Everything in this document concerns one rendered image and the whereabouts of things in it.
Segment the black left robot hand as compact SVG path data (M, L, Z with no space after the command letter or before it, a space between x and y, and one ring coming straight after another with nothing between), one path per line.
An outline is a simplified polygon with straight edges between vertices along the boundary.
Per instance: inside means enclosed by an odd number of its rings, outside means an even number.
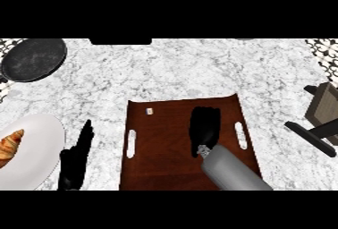
M60 191L78 191L81 189L93 138L94 128L91 126L91 120L87 120L81 128L76 144L59 153L60 172L57 189Z

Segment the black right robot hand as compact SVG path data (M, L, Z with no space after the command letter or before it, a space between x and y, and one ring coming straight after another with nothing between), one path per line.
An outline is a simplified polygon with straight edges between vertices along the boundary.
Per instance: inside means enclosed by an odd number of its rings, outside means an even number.
M192 157L197 157L197 147L205 145L214 148L218 143L220 109L197 106L192 111L189 137Z

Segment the black tiered basket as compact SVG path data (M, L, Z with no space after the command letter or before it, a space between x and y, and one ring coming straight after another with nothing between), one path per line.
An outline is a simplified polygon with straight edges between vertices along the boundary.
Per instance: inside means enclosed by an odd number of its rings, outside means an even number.
M329 82L317 87L305 86L313 95L305 118L314 128L307 130L298 123L286 122L284 126L329 156L336 157L338 147L338 88Z

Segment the white plate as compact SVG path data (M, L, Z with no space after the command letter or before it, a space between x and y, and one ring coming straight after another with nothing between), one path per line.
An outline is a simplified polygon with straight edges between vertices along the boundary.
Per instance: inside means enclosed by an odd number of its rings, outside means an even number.
M0 191L32 191L53 173L65 147L65 129L50 114L20 117L1 131L4 138L23 130L19 150L0 168Z

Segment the brown wooden tray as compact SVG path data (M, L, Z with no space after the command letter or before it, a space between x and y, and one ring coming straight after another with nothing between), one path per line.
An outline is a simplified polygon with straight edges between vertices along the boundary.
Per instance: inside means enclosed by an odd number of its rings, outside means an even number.
M135 141L125 144L131 157L121 161L122 191L214 191L218 187L202 172L203 159L192 157L189 126L197 106L220 109L218 143L230 150L253 172L259 171L255 151L240 148L234 124L245 123L239 98L199 98L156 102L130 102L125 131Z

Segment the golden brown croissant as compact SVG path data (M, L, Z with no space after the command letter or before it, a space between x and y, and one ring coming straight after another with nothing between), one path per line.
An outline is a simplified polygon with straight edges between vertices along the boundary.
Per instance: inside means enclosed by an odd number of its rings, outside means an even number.
M22 137L23 130L17 130L0 139L0 168L6 166L17 153Z

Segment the black frying pan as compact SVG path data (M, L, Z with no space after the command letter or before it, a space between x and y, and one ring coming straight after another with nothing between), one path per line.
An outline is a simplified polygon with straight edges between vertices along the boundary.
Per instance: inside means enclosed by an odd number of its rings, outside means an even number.
M68 55L62 38L26 38L8 50L0 63L0 83L32 82L60 67Z

